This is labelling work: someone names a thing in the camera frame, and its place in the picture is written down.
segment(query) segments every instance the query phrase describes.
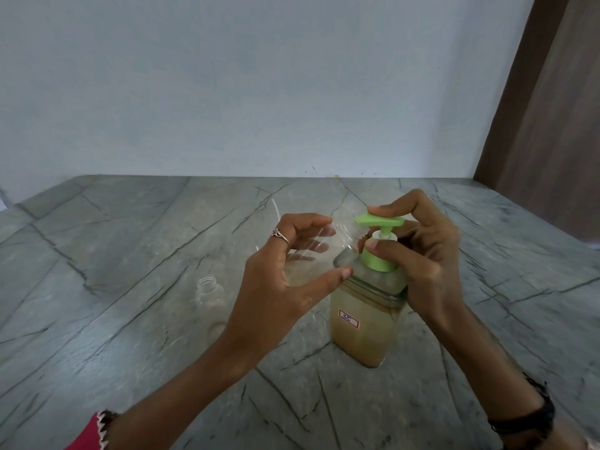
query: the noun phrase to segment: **ring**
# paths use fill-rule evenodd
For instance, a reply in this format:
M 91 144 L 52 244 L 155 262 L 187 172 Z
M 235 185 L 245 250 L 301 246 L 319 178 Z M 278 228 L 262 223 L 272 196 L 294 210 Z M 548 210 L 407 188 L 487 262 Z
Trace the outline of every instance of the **ring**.
M 279 229 L 278 229 L 277 227 L 275 227 L 275 228 L 273 229 L 273 232 L 271 232 L 271 236 L 272 236 L 272 237 L 279 237 L 279 238 L 283 238 L 283 239 L 286 241 L 286 243 L 287 243 L 288 245 L 290 244 L 290 241 L 289 241 L 287 238 L 285 238 L 281 232 L 279 232 Z

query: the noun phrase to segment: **fingernail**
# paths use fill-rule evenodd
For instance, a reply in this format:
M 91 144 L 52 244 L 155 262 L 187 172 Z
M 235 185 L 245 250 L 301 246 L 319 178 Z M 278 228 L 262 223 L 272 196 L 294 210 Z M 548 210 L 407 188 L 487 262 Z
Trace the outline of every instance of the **fingernail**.
M 367 240 L 365 242 L 365 248 L 369 248 L 369 249 L 375 249 L 377 248 L 377 242 L 379 240 L 377 240 L 376 238 L 370 238 L 369 240 Z

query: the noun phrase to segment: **bracelet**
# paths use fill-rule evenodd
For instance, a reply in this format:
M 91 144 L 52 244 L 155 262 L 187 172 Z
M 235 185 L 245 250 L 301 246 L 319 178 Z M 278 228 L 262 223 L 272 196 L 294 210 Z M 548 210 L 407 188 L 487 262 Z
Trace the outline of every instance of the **bracelet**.
M 491 429 L 496 431 L 498 434 L 517 434 L 527 430 L 539 431 L 539 437 L 529 439 L 524 446 L 524 449 L 535 449 L 540 446 L 545 439 L 550 435 L 554 427 L 554 416 L 556 414 L 556 408 L 554 403 L 550 399 L 548 394 L 547 383 L 541 385 L 534 381 L 527 374 L 525 379 L 532 385 L 537 393 L 544 399 L 544 405 L 536 411 L 519 418 L 510 420 L 488 420 Z

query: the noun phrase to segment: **white wall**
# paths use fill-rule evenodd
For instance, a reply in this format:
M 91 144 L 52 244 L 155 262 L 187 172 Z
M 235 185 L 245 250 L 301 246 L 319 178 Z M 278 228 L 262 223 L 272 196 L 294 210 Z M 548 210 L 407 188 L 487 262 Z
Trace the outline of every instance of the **white wall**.
M 533 0 L 0 0 L 0 186 L 472 176 Z

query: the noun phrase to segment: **label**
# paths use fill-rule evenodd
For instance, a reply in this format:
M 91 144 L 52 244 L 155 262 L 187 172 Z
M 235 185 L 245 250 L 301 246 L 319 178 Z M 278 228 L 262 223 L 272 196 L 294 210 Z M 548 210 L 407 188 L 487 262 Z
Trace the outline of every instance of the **label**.
M 359 321 L 357 321 L 354 317 L 350 316 L 348 313 L 342 311 L 341 309 L 338 312 L 338 316 L 340 316 L 353 327 L 356 327 L 356 329 L 358 329 L 358 327 L 361 325 Z

